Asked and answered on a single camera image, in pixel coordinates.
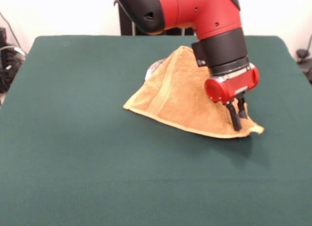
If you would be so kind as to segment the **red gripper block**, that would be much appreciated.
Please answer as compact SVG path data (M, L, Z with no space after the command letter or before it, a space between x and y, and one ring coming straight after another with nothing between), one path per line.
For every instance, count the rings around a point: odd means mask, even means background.
M226 103L233 125L233 129L238 132L242 129L240 118L247 119L245 111L244 94L254 89L260 81L260 73L252 63L246 68L236 72L212 76L205 81L204 89L209 99L213 102ZM237 98L238 114L231 100Z

